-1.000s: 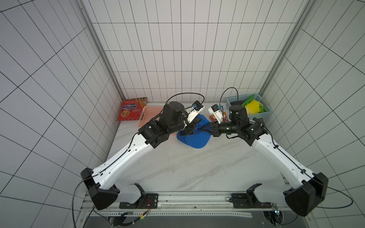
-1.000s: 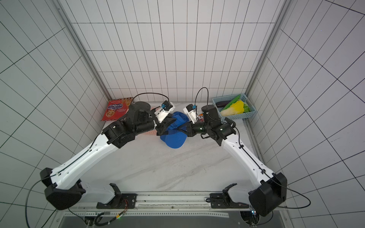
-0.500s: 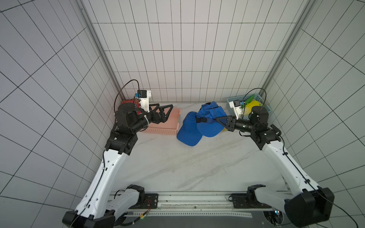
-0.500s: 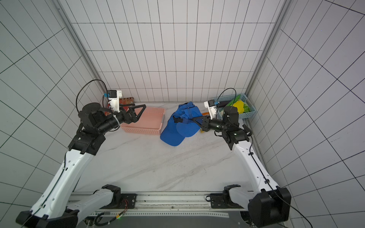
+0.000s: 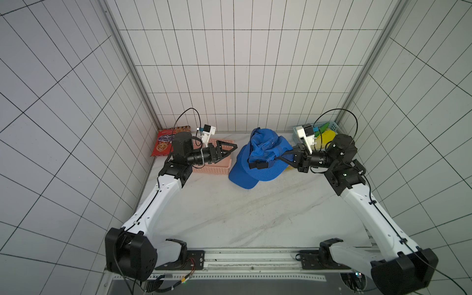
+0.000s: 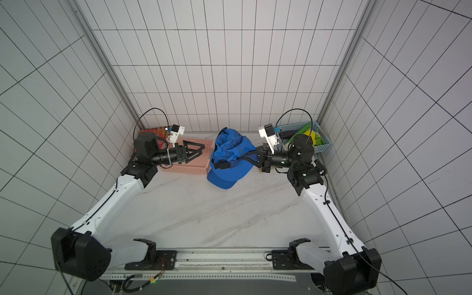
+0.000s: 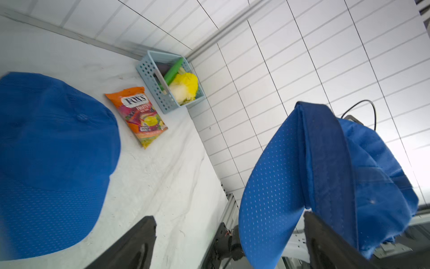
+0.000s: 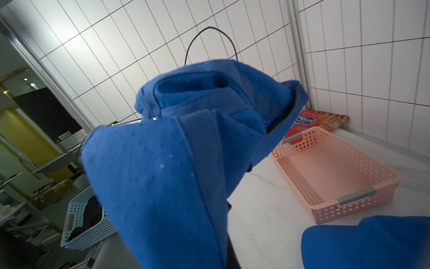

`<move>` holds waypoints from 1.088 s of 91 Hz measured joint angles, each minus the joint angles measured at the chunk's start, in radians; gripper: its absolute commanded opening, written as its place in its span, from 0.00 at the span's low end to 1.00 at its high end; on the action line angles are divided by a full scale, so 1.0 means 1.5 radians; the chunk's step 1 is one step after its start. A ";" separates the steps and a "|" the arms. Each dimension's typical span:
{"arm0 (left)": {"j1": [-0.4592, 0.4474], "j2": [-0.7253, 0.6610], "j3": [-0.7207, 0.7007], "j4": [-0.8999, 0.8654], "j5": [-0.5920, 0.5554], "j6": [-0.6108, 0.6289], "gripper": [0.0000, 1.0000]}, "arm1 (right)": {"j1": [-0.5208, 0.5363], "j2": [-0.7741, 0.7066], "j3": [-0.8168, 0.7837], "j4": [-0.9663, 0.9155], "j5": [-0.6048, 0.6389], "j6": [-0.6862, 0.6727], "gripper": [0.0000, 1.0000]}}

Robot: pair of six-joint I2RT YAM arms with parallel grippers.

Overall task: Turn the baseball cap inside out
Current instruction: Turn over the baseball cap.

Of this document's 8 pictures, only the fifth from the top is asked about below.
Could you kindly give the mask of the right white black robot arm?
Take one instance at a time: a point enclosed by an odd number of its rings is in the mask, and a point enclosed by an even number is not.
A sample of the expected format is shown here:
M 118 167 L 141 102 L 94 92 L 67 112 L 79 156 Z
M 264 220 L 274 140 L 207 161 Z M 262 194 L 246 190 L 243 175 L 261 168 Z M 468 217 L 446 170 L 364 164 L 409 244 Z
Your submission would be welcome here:
M 320 243 L 317 261 L 325 269 L 349 267 L 369 277 L 384 295 L 406 295 L 429 286 L 439 259 L 404 233 L 372 195 L 364 166 L 355 159 L 357 148 L 349 135 L 336 135 L 324 150 L 310 152 L 298 144 L 279 160 L 307 173 L 324 168 L 334 192 L 360 218 L 377 250 L 363 250 L 340 238 Z

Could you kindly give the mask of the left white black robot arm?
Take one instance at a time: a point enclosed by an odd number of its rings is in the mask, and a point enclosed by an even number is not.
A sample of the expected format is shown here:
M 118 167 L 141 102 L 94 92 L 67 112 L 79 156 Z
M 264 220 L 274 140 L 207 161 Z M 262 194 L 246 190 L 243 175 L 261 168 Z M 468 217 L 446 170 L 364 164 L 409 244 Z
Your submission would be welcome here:
M 236 149 L 233 143 L 212 144 L 205 137 L 177 133 L 151 193 L 121 228 L 111 228 L 106 234 L 106 270 L 145 281 L 157 267 L 184 266 L 188 259 L 186 242 L 156 238 L 158 218 L 168 201 L 179 195 L 195 166 L 221 162 Z

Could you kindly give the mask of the blue baseball cap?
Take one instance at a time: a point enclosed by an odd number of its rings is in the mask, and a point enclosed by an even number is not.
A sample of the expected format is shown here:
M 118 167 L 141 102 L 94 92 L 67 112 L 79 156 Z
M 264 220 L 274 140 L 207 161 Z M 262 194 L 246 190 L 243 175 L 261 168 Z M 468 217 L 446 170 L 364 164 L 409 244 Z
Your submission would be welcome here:
M 237 156 L 235 165 L 229 173 L 229 179 L 244 189 L 254 188 L 260 181 L 272 181 L 281 175 L 288 164 L 277 160 L 269 168 L 249 168 L 250 144 L 245 145 Z

